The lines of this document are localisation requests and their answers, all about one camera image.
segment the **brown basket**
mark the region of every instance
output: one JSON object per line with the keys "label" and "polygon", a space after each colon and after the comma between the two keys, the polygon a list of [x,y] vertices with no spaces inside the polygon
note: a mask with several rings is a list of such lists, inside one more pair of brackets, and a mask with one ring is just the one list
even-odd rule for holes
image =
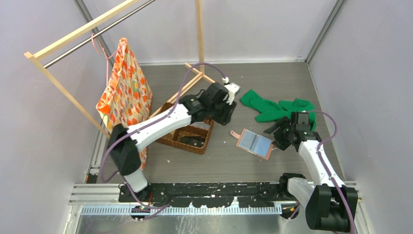
{"label": "brown basket", "polygon": [[[172,106],[173,104],[171,103],[165,103],[162,106],[160,113],[166,111]],[[165,136],[157,139],[156,142],[162,143],[164,145],[169,145],[178,149],[186,150],[192,153],[196,153],[199,155],[203,155],[207,150],[209,138],[211,137],[212,127],[214,126],[214,121],[211,119],[206,119],[204,120],[204,123],[209,125],[209,129],[202,129],[189,125],[166,134]],[[205,138],[205,142],[202,147],[195,147],[192,145],[181,143],[181,138],[183,137],[203,137]]]}

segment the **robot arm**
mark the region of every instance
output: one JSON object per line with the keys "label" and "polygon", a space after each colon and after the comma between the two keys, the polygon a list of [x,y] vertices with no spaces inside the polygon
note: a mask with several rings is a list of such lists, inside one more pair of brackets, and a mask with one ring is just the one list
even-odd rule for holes
{"label": "robot arm", "polygon": [[283,117],[265,132],[274,132],[275,141],[273,144],[281,150],[293,145],[310,171],[314,188],[302,175],[284,174],[280,178],[280,184],[286,185],[288,193],[306,207],[305,218],[308,227],[313,230],[349,232],[350,220],[331,178],[334,177],[339,189],[343,192],[353,218],[357,207],[357,191],[354,188],[346,187],[337,176],[322,146],[319,151],[324,165],[321,162],[317,153],[321,138],[317,132],[311,131],[308,113],[293,112],[291,120]]}
{"label": "robot arm", "polygon": [[136,125],[125,128],[118,124],[113,128],[108,147],[124,135],[150,125],[121,141],[111,152],[119,173],[134,192],[137,193],[148,185],[141,170],[139,152],[149,144],[175,129],[194,122],[202,122],[208,117],[221,125],[231,121],[232,113],[237,106],[234,97],[239,93],[240,87],[235,83],[229,83],[228,79],[223,81],[224,85],[217,82],[211,84],[199,97],[195,95],[182,97],[167,118],[153,125],[150,124],[167,116],[171,109]]}

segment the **wooden clothes rack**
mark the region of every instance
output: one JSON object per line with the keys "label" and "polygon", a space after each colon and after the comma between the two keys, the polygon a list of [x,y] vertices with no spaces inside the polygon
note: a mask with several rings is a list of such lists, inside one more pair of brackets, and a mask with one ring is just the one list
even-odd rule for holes
{"label": "wooden clothes rack", "polygon": [[[94,34],[92,37],[89,37],[88,39],[84,40],[80,44],[74,46],[70,50],[66,51],[62,55],[58,56],[57,58],[53,59],[46,65],[43,65],[41,63],[41,60],[46,58],[47,56],[51,55],[53,52],[57,51],[58,49],[64,47],[65,45],[69,44],[73,40],[79,38],[83,34],[91,31],[92,29],[96,28],[97,26],[103,24],[107,20],[113,18],[114,16],[118,15],[119,13],[125,11],[126,9],[130,8],[132,5],[135,3],[139,2],[140,0],[126,0],[122,2],[121,4],[117,5],[116,7],[112,8],[111,10],[103,13],[102,15],[98,16],[94,20],[86,23],[85,25],[81,26],[80,28],[74,30],[73,32],[69,33],[68,35],[62,37],[61,39],[57,40],[56,42],[46,46],[45,48],[41,49],[37,53],[31,54],[30,52],[24,53],[24,55],[56,86],[60,92],[66,96],[66,98],[75,105],[77,109],[81,111],[81,113],[90,121],[92,122],[107,138],[109,138],[109,133],[93,118],[93,116],[86,111],[86,109],[71,95],[67,89],[47,70],[50,66],[54,65],[55,63],[59,62],[61,59],[64,57],[68,56],[72,52],[76,51],[83,45],[89,43],[92,41],[92,39],[100,36],[104,32],[108,31],[109,29],[113,28],[120,22],[126,20],[136,12],[140,11],[141,9],[145,8],[152,2],[156,0],[150,0],[143,5],[139,6],[135,10],[129,12],[116,22],[112,23],[111,25],[105,27],[98,33]],[[204,62],[204,36],[203,36],[203,24],[202,24],[202,0],[195,0],[195,8],[196,8],[196,20],[197,20],[197,33],[198,33],[198,54],[199,54],[199,61]],[[188,63],[185,63],[185,66],[187,68],[190,68],[191,65]],[[209,78],[208,76],[205,75],[205,68],[204,65],[200,66],[200,71],[193,68],[192,72],[194,72],[196,75],[195,77],[190,80],[182,89],[182,94],[186,93],[194,84],[196,84],[199,80],[205,79],[209,83],[215,82],[213,79]],[[178,93],[174,94],[167,102],[174,102],[176,101],[176,98],[178,96]],[[155,116],[160,112],[161,108],[156,110],[150,117]]]}

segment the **floral fabric bag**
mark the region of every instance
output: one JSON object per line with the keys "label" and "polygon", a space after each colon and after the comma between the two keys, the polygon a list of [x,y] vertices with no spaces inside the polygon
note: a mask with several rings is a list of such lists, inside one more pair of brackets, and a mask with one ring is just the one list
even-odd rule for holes
{"label": "floral fabric bag", "polygon": [[[150,116],[152,91],[145,79],[126,38],[119,40],[115,63],[108,85],[96,105],[109,132],[121,123],[127,127],[147,120]],[[145,168],[147,149],[139,152]]]}

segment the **wooden stand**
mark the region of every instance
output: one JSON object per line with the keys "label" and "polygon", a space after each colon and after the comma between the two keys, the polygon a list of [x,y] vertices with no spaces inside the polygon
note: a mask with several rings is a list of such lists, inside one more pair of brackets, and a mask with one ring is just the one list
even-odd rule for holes
{"label": "wooden stand", "polygon": [[[28,58],[49,80],[52,82],[58,90],[70,101],[73,105],[76,106],[77,109],[81,111],[81,113],[88,119],[93,125],[96,126],[107,138],[109,138],[109,133],[93,118],[93,116],[86,111],[86,109],[66,90],[66,88],[42,65],[41,60],[46,58],[48,55],[51,55],[53,52],[57,51],[58,49],[62,48],[63,46],[69,44],[70,42],[74,41],[76,38],[79,38],[83,34],[90,32],[93,28],[103,24],[107,20],[113,18],[117,14],[121,13],[122,11],[128,9],[135,3],[140,0],[126,0],[121,4],[117,5],[116,7],[112,8],[111,10],[103,13],[102,15],[98,16],[94,20],[86,23],[85,25],[81,26],[80,28],[74,30],[73,32],[69,33],[68,35],[62,37],[61,39],[57,40],[56,42],[52,43],[49,46],[46,46],[44,49],[41,49],[34,55],[30,52],[24,53],[26,58]],[[197,20],[197,32],[198,32],[198,53],[199,53],[199,61],[204,61],[204,37],[203,37],[203,27],[202,27],[202,0],[195,0],[196,6],[196,20]],[[191,65],[185,63],[187,68],[190,68]],[[200,79],[204,78],[210,83],[214,81],[205,75],[205,68],[201,65],[200,70],[192,69],[192,71],[196,74],[196,76],[190,80],[182,89],[182,94],[186,93],[196,82]],[[172,96],[167,102],[174,102],[178,93]],[[151,117],[155,116],[157,113],[160,112],[160,108],[156,110]]]}

